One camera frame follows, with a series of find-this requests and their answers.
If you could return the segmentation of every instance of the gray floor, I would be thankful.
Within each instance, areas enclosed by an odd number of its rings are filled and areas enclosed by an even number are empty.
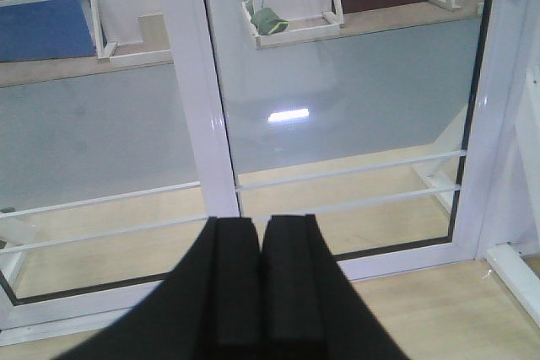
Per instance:
[[[213,25],[237,173],[433,142],[467,103],[479,19],[256,50],[226,16]],[[2,88],[0,208],[196,180],[174,75],[161,65]],[[310,117],[267,123],[297,108]]]

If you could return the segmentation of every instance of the light wood flooring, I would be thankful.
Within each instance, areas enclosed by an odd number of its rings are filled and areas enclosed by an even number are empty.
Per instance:
[[[240,176],[242,185],[290,176],[420,156],[426,146],[332,159]],[[254,218],[260,238],[269,214],[312,212],[321,205],[424,189],[410,166],[369,171],[270,188],[243,191],[245,216]],[[165,192],[20,219],[37,227],[35,242],[65,240],[114,229],[162,223],[205,214],[200,189]],[[434,196],[317,213],[321,231],[335,254],[442,237],[449,215]],[[32,250],[13,285],[19,298],[169,271],[197,237],[203,221],[133,234]]]
[[[354,282],[413,360],[537,360],[540,330],[484,261]],[[2,360],[46,360],[94,332],[0,347]]]

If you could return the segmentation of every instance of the glass door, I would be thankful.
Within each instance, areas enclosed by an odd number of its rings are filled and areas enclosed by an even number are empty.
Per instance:
[[[452,241],[486,0],[205,1],[261,234],[313,212],[338,260]]]
[[[208,215],[313,212],[351,279],[474,257],[507,0],[81,2],[95,56],[0,64],[0,344],[106,325]]]
[[[1,0],[0,16],[0,330],[131,306],[208,216],[160,1]],[[91,56],[19,61],[46,44],[14,35],[75,18]]]

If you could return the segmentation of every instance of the black foam block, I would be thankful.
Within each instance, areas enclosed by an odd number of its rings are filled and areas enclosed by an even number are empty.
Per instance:
[[[203,359],[216,218],[170,275],[113,325],[57,360]]]
[[[261,342],[260,250],[248,218],[220,218],[213,284],[214,356],[257,358]]]
[[[408,360],[332,257],[315,216],[305,223],[329,360]]]
[[[57,360],[254,358],[260,341],[259,246],[243,218],[210,218],[139,305]]]
[[[303,217],[274,216],[262,244],[265,357],[326,359]]]

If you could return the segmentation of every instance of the glass pane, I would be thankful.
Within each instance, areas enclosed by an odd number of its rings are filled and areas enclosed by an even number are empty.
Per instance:
[[[11,287],[17,298],[28,298],[164,274],[187,252],[203,225],[183,223],[31,250]],[[7,260],[17,259],[7,255]]]
[[[246,216],[320,212],[337,254],[449,240],[483,0],[206,2]]]
[[[206,216],[160,10],[0,0],[0,271],[18,298],[155,277]]]

